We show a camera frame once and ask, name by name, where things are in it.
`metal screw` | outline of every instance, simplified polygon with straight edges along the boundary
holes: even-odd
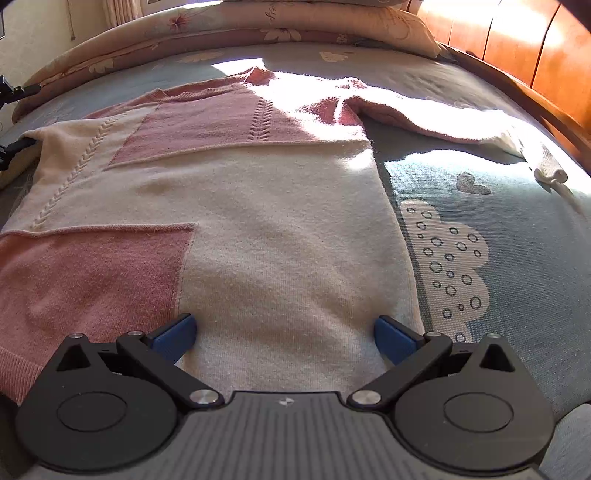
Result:
[[[217,392],[209,390],[208,388],[196,390],[189,395],[191,401],[198,405],[211,405],[212,403],[217,402],[219,397],[220,396]]]
[[[375,405],[382,400],[382,396],[373,390],[357,390],[352,398],[359,405]]]

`curtain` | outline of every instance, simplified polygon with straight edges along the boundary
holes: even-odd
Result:
[[[139,0],[103,0],[109,28],[131,22],[142,16]]]

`blue bedsheet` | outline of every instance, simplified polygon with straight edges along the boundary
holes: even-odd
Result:
[[[0,143],[156,87],[255,64],[357,77],[403,95],[501,109],[533,122],[501,92],[450,63],[396,51],[290,43],[184,54],[112,73],[38,108]],[[407,238],[426,328],[456,341],[478,341],[491,331],[506,336],[557,417],[591,399],[591,179],[565,155],[559,161],[572,195],[558,194],[537,183],[522,159],[499,149],[452,144],[370,120],[366,128]],[[1,192],[0,202],[14,202],[10,192]]]

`wooden headboard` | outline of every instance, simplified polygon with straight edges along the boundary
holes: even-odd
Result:
[[[533,114],[591,171],[591,33],[563,5],[409,0],[402,8],[418,15],[437,41],[459,50],[463,67]]]

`logo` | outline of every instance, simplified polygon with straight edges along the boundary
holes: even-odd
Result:
[[[285,408],[291,407],[296,401],[293,398],[286,397],[283,400],[278,401],[279,405],[283,405]]]

